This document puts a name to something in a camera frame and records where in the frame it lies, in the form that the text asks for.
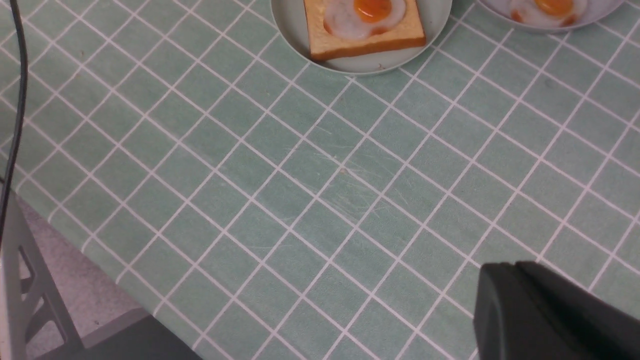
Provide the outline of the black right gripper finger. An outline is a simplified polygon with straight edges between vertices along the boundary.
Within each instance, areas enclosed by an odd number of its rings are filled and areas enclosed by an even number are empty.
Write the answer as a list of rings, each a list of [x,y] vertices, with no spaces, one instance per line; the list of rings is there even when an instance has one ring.
[[[544,265],[485,263],[473,328],[481,360],[637,360],[638,319]]]

